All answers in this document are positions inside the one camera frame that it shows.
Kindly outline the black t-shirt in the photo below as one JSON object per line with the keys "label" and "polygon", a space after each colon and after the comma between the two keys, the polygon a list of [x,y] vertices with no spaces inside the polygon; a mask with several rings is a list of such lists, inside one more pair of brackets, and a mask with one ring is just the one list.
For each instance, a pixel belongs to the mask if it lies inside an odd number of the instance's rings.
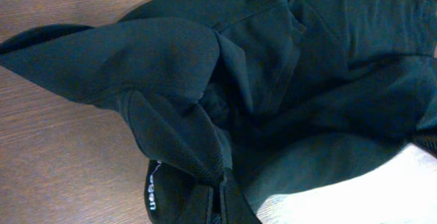
{"label": "black t-shirt", "polygon": [[149,159],[153,223],[256,223],[272,195],[436,153],[436,0],[152,0],[49,25],[1,65],[118,112]]}

